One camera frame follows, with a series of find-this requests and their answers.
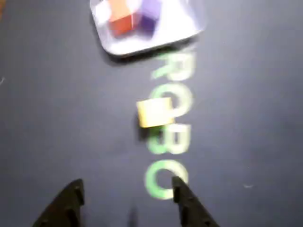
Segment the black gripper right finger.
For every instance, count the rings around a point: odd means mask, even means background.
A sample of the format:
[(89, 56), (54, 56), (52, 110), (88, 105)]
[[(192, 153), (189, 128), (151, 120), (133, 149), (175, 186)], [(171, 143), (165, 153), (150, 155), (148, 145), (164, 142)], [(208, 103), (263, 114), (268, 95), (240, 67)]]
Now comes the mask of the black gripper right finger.
[(172, 177), (173, 201), (178, 205), (183, 227), (219, 227), (189, 186), (178, 176)]

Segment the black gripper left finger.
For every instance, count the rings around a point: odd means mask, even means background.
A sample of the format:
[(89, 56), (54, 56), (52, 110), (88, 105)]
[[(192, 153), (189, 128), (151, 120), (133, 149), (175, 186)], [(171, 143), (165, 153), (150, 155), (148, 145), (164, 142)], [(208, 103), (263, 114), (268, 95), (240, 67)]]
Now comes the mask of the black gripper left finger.
[(83, 180), (73, 180), (56, 195), (33, 226), (79, 227), (81, 226), (80, 208), (84, 204)]

